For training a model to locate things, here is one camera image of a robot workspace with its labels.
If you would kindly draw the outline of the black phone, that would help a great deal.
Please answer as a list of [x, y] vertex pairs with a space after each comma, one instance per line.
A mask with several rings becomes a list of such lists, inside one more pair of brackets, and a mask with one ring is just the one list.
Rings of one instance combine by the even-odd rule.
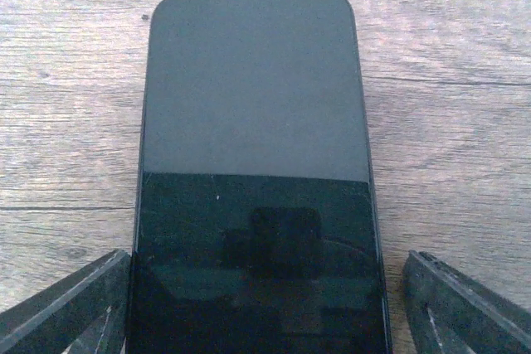
[[392, 350], [347, 0], [155, 8], [126, 350]]

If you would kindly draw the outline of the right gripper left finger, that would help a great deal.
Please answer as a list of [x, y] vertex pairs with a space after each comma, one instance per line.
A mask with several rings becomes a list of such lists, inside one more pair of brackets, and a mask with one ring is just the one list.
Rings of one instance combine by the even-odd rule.
[[2, 312], [1, 352], [122, 352], [130, 260], [113, 250]]

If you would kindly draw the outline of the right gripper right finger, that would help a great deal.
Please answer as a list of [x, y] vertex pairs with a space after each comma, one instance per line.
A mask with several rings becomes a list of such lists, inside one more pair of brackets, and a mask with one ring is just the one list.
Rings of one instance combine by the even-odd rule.
[[403, 267], [407, 322], [419, 353], [529, 353], [530, 313], [427, 252]]

